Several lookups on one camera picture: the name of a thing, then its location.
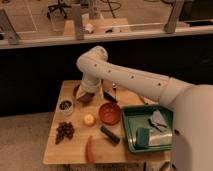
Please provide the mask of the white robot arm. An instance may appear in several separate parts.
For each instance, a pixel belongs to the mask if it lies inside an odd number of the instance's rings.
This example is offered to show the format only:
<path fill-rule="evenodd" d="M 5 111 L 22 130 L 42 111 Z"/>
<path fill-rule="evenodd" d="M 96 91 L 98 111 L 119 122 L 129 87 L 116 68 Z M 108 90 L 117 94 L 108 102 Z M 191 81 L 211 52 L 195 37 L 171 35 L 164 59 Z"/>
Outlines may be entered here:
<path fill-rule="evenodd" d="M 171 171 L 213 171 L 213 85 L 114 65 L 105 48 L 78 57 L 80 92 L 95 93 L 102 80 L 114 82 L 173 112 Z"/>

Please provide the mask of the translucent grey gripper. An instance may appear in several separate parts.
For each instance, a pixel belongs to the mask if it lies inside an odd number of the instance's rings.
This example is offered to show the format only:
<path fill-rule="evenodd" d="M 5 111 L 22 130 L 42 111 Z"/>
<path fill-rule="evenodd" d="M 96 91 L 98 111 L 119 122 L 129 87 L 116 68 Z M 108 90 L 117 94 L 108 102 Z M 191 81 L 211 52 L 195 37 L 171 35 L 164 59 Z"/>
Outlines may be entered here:
<path fill-rule="evenodd" d="M 81 81 L 81 87 L 87 93 L 96 93 L 99 90 L 100 85 L 101 85 L 100 81 L 98 81 L 97 83 L 94 83 L 94 82 L 88 81 L 88 80 Z M 76 99 L 79 102 L 87 102 L 88 101 L 87 93 L 78 94 L 76 96 Z"/>

